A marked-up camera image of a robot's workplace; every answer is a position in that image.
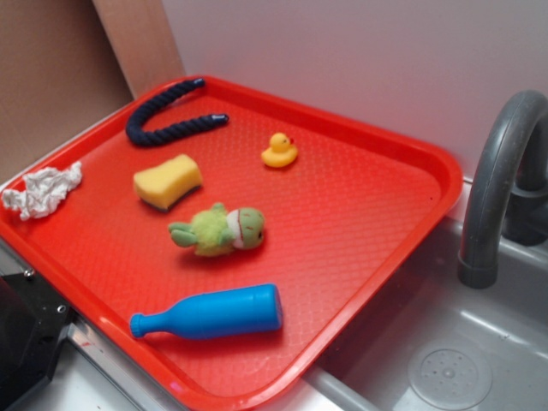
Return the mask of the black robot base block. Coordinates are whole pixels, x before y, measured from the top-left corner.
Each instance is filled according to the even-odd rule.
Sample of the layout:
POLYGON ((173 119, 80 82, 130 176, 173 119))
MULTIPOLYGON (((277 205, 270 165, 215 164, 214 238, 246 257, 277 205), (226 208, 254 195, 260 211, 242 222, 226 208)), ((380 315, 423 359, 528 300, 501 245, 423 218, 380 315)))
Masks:
POLYGON ((40 274, 1 277, 1 409, 51 382, 74 311, 40 274))

